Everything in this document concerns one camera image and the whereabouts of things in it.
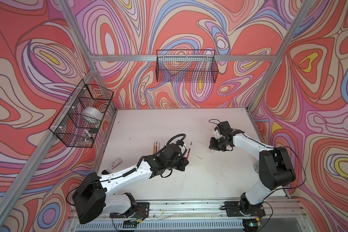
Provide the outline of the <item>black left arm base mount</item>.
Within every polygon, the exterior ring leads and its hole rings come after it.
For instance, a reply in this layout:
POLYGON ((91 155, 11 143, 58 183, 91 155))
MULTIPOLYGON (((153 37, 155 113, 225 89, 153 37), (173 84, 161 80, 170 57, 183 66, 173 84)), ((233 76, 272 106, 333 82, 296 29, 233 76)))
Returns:
POLYGON ((129 192, 126 192, 119 197, 123 201, 123 204, 120 204, 121 208, 126 208, 126 210, 121 213, 114 209, 113 212, 110 213, 110 218, 144 220, 149 217, 149 202, 137 202, 129 192))

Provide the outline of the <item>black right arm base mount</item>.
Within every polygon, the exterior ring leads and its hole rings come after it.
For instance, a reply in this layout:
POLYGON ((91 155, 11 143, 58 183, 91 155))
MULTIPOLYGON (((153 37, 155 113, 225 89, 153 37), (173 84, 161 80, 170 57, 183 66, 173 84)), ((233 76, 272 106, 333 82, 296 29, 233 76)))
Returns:
POLYGON ((246 194, 243 193, 239 201, 226 201, 219 208, 226 211, 227 217, 256 217, 262 218, 266 215, 263 204, 251 205, 246 194))

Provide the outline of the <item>red capped knife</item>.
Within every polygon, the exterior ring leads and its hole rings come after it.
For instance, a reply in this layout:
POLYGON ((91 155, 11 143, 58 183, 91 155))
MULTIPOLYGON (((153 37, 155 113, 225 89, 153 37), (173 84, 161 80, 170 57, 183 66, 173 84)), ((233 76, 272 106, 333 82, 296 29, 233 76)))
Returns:
POLYGON ((187 152, 187 160, 188 160, 189 155, 190 155, 191 147, 192 147, 192 142, 190 142, 189 149, 188 149, 188 152, 187 152))

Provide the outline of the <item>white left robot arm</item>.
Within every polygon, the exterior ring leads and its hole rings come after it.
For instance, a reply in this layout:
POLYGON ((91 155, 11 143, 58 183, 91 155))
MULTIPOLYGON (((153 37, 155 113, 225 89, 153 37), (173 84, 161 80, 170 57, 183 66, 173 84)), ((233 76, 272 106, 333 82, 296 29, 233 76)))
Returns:
POLYGON ((136 207, 130 193, 117 193, 133 184, 163 176, 167 170, 185 171, 188 165, 186 144, 165 145, 157 153, 142 156, 137 165, 112 174, 87 175, 75 188, 71 199, 80 224, 87 224, 101 214, 129 214, 136 207))

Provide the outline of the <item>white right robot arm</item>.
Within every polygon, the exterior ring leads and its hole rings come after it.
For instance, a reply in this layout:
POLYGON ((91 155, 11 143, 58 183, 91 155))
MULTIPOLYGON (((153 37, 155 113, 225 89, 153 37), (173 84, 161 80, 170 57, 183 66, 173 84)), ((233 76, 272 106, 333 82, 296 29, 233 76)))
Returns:
POLYGON ((296 174, 288 151, 284 147, 272 147, 259 142, 244 131, 233 129, 228 121, 219 122, 214 128, 214 137, 210 139, 211 150, 226 152, 227 147, 237 147, 257 159, 259 180, 240 198, 244 207, 261 204, 275 190, 296 180, 296 174))

